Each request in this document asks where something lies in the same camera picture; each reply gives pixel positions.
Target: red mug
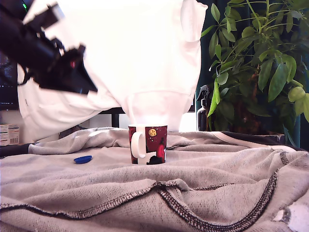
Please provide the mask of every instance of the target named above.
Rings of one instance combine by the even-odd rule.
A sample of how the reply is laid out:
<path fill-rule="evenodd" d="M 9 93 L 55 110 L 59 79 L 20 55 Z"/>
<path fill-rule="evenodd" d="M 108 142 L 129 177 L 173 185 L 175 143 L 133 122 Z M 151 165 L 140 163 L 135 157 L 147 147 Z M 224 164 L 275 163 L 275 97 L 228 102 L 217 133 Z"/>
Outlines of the red mug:
<path fill-rule="evenodd" d="M 166 161 L 167 125 L 129 125 L 133 164 L 161 164 Z"/>

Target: white mug handle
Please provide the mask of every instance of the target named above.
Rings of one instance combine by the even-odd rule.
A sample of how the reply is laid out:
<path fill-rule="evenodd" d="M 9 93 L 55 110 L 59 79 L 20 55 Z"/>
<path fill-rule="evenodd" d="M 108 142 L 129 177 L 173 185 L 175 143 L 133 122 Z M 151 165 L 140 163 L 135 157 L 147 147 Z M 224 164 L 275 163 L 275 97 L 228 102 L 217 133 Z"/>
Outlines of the white mug handle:
<path fill-rule="evenodd" d="M 146 157 L 146 154 L 141 153 L 143 150 L 145 150 L 143 146 L 146 146 L 145 136 L 141 132 L 135 132 L 132 135 L 132 139 L 131 139 L 131 151 L 132 151 L 132 155 L 135 158 L 142 159 Z"/>

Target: spray bottle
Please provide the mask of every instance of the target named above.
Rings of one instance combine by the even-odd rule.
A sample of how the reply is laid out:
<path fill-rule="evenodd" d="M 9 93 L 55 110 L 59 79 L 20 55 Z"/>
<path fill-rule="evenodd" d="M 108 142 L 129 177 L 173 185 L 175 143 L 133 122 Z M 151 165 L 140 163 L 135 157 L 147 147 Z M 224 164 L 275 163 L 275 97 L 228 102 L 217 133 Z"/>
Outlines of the spray bottle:
<path fill-rule="evenodd" d="M 208 85 L 202 86 L 199 92 L 197 101 L 202 101 L 202 108 L 197 112 L 197 130 L 210 131 L 209 121 L 207 115 L 210 110 L 210 87 Z"/>

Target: white sweatshirt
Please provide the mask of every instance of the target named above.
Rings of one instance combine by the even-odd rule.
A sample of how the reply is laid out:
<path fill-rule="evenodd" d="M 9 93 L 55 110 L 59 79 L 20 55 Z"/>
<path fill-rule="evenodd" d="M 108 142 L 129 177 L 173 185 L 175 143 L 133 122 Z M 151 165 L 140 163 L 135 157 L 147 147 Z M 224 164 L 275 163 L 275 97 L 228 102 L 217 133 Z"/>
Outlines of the white sweatshirt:
<path fill-rule="evenodd" d="M 52 0 L 33 3 L 25 22 Z M 86 46 L 85 68 L 98 92 L 79 95 L 18 88 L 33 140 L 64 131 L 101 111 L 122 107 L 131 123 L 165 123 L 177 131 L 200 74 L 207 6 L 196 0 L 58 0 L 65 19 L 46 30 L 64 46 Z M 23 72 L 18 70 L 19 79 Z"/>

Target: moon graphic on mug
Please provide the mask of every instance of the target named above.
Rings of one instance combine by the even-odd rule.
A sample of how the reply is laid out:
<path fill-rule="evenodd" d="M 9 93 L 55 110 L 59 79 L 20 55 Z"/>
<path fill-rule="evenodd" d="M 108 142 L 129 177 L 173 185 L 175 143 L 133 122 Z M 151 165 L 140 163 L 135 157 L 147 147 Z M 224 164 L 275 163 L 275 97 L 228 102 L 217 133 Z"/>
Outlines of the moon graphic on mug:
<path fill-rule="evenodd" d="M 150 129 L 148 133 L 149 133 L 149 135 L 152 136 L 152 137 L 156 136 L 156 131 L 155 131 L 155 129 Z"/>

